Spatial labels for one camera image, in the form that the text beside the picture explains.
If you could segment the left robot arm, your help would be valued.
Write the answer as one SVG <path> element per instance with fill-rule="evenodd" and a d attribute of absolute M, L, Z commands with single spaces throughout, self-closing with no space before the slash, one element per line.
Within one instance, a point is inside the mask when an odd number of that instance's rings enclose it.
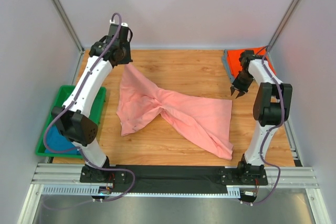
<path fill-rule="evenodd" d="M 91 46 L 85 70 L 73 92 L 51 111 L 50 124 L 73 145 L 70 150 L 79 151 L 86 165 L 94 169 L 108 170 L 109 160 L 98 144 L 98 125 L 89 118 L 91 108 L 112 69 L 132 62 L 132 37 L 128 24 L 111 21 L 108 34 Z"/>

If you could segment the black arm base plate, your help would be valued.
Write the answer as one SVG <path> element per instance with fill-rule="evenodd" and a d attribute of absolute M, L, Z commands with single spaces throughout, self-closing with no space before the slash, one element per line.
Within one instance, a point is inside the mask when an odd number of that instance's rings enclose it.
<path fill-rule="evenodd" d="M 264 166 L 239 165 L 234 168 L 219 166 L 223 185 L 268 185 Z M 127 169 L 112 167 L 112 171 L 92 168 L 88 165 L 82 167 L 80 181 L 82 183 L 127 183 Z"/>

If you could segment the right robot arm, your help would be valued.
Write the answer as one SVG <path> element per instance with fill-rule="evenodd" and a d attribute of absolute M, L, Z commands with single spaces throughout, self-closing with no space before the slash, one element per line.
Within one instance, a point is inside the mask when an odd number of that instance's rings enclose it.
<path fill-rule="evenodd" d="M 253 106 L 256 127 L 249 148 L 238 163 L 245 174 L 261 175 L 265 155 L 276 133 L 288 119 L 292 85 L 282 82 L 271 69 L 266 55 L 253 50 L 244 50 L 239 56 L 241 71 L 233 81 L 230 92 L 238 92 L 237 97 L 247 94 L 253 81 L 258 84 L 258 92 Z"/>

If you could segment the pink t-shirt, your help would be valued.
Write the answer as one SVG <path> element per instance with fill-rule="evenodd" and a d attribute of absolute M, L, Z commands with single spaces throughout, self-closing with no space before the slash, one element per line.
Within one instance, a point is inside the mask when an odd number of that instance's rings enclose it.
<path fill-rule="evenodd" d="M 193 144 L 219 158 L 231 160 L 232 106 L 231 100 L 195 97 L 162 89 L 128 64 L 120 82 L 117 115 L 122 136 L 138 132 L 160 115 Z"/>

